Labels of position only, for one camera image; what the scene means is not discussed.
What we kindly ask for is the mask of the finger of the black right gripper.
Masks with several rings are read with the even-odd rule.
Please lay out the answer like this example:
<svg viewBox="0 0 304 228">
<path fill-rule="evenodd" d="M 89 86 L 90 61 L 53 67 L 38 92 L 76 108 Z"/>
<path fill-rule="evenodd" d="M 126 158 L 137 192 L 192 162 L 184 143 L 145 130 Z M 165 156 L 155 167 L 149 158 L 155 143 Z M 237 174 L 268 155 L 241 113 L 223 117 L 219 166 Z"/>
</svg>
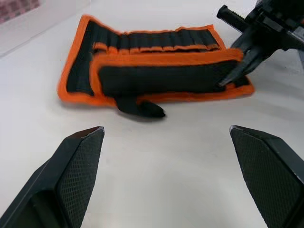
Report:
<svg viewBox="0 0 304 228">
<path fill-rule="evenodd" d="M 269 47 L 263 44 L 233 44 L 232 48 L 217 53 L 217 61 L 238 61 L 236 66 L 221 80 L 218 87 L 225 87 L 240 77 L 252 72 L 261 62 L 269 57 Z"/>
<path fill-rule="evenodd" d="M 231 48 L 240 49 L 242 52 L 247 52 L 252 46 L 253 31 L 245 31 L 232 45 Z"/>
</svg>

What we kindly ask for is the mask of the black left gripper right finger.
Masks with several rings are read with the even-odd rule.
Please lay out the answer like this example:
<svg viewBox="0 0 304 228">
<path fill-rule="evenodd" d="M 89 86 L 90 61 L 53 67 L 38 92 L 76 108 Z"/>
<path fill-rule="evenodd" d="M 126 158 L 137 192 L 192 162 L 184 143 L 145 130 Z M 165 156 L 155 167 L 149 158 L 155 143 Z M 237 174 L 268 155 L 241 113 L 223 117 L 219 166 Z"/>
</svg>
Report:
<svg viewBox="0 0 304 228">
<path fill-rule="evenodd" d="M 280 137 L 231 126 L 243 179 L 269 228 L 304 226 L 304 161 Z"/>
</svg>

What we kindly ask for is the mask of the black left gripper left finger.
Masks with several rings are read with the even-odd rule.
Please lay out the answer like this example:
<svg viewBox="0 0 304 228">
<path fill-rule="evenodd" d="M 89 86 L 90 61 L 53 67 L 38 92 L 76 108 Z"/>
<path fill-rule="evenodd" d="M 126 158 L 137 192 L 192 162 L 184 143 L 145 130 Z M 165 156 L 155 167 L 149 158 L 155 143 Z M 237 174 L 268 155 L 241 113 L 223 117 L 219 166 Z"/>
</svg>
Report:
<svg viewBox="0 0 304 228">
<path fill-rule="evenodd" d="M 2 228 L 79 228 L 95 186 L 105 130 L 66 137 L 0 218 Z"/>
</svg>

